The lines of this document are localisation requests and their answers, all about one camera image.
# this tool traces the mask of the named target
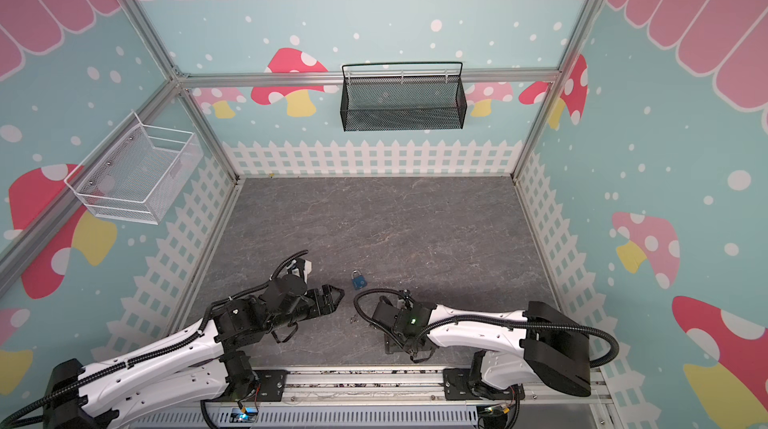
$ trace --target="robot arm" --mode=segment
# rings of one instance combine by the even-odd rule
[[[184,401],[220,396],[239,401],[259,386],[242,347],[275,329],[333,313],[344,291],[331,285],[307,290],[311,264],[296,253],[270,280],[212,303],[205,316],[176,334],[136,351],[82,366],[71,359],[54,367],[46,396],[5,418],[2,429],[40,422],[44,429],[117,429]],[[252,293],[264,290],[258,296]],[[42,417],[20,417],[43,407]]]
[[[360,308],[360,299],[386,293],[396,303],[379,298],[372,316]],[[618,342],[596,328],[582,326],[543,302],[531,301],[526,311],[460,311],[444,305],[423,303],[409,291],[370,289],[354,299],[355,309],[371,325],[386,334],[387,350],[407,352],[414,362],[417,354],[438,347],[477,347],[471,372],[482,383],[481,392],[498,391],[523,382],[541,381],[556,391],[589,396],[590,368],[610,362],[618,355]],[[589,336],[608,342],[608,354],[590,361]]]

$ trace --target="mushroom illustration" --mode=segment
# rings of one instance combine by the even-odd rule
[[[683,371],[707,415],[723,429],[768,421],[768,331],[697,299],[672,300],[677,325],[716,364]]]
[[[523,104],[538,104],[547,96],[548,90],[549,84],[539,80],[523,89],[518,99]]]
[[[560,129],[560,117],[565,108],[568,108],[571,122],[574,125],[579,123],[584,114],[584,105],[587,103],[587,82],[587,60],[579,54],[576,65],[571,71],[571,77],[565,81],[563,92],[560,93],[560,98],[554,103],[552,114],[549,115],[549,127],[554,130]],[[546,89],[546,83],[535,82],[520,94],[520,102],[523,104],[537,103],[544,98]]]
[[[508,103],[514,98],[510,83],[477,83],[466,88],[467,102],[474,103],[473,117],[485,117],[491,113],[491,100],[502,100]]]
[[[613,224],[615,232],[629,240],[616,248],[624,268],[634,274],[647,259],[661,289],[669,289],[680,268],[680,243],[672,224],[634,213],[614,213]]]
[[[29,319],[29,309],[0,311],[0,346]],[[32,365],[32,351],[0,351],[0,395],[11,394]]]
[[[328,69],[309,54],[293,48],[278,50],[266,68],[267,73],[325,73]],[[309,90],[318,90],[321,93],[335,93],[337,86],[304,86],[304,87],[272,87],[254,88],[250,98],[256,104],[266,106],[286,98],[288,101],[288,115],[291,117],[309,117],[316,111],[315,105],[310,100]]]
[[[64,177],[76,168],[75,164],[44,166],[14,181],[8,188],[14,229],[5,232],[7,239],[26,229],[63,190]],[[22,273],[24,291],[32,299],[51,295],[64,280],[72,248],[82,252],[91,265],[99,265],[117,238],[118,227],[114,223],[96,218],[85,206],[78,208]]]
[[[192,91],[197,103],[204,113],[210,114],[210,108],[214,108],[214,114],[219,119],[232,119],[235,112],[230,108],[227,101],[236,101],[244,103],[246,101],[243,93],[237,88],[195,88]]]

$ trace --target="blue padlock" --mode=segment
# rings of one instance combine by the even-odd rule
[[[352,271],[352,285],[355,286],[355,289],[362,289],[368,285],[368,282],[360,271]]]

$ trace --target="wire mesh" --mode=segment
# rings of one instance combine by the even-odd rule
[[[467,111],[461,63],[342,67],[345,131],[461,129]]]
[[[159,224],[202,158],[196,134],[139,122],[70,187],[96,216]]]

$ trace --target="white picket fence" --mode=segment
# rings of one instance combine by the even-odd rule
[[[109,342],[91,350],[96,361],[154,342],[168,329],[231,184],[214,159],[206,157],[205,166],[198,166],[197,173],[199,179],[192,180],[192,192],[184,194],[184,207],[173,208],[176,221],[165,223],[168,235],[157,239],[158,254],[146,258],[147,274],[134,277],[136,293],[120,300],[123,317],[107,323]]]
[[[605,314],[605,294],[599,294],[594,289],[596,275],[584,267],[587,254],[576,248],[578,236],[568,231],[571,220],[562,217],[563,205],[555,200],[557,191],[549,189],[549,178],[544,176],[545,166],[539,163],[539,154],[532,153],[519,180],[523,204],[532,216],[534,232],[544,250],[545,264],[562,301],[562,309],[576,322],[613,335],[617,320]],[[606,348],[602,344],[590,349],[593,353],[602,354]],[[603,367],[606,385],[625,427],[641,429],[650,425],[658,429],[656,420],[661,410],[643,397],[640,387],[645,376],[630,369],[627,361],[629,351],[628,345],[620,343],[619,357]]]
[[[251,146],[224,144],[226,155],[239,174],[246,176],[399,176],[415,174],[502,176],[510,174],[522,151],[522,141],[498,146],[491,141],[478,145],[475,141],[463,146],[459,141],[447,145],[416,145],[413,141],[391,146],[383,142],[371,146],[363,141],[355,146],[351,141],[343,146],[331,142],[314,146],[302,142],[298,146],[270,142],[266,147],[254,142]]]

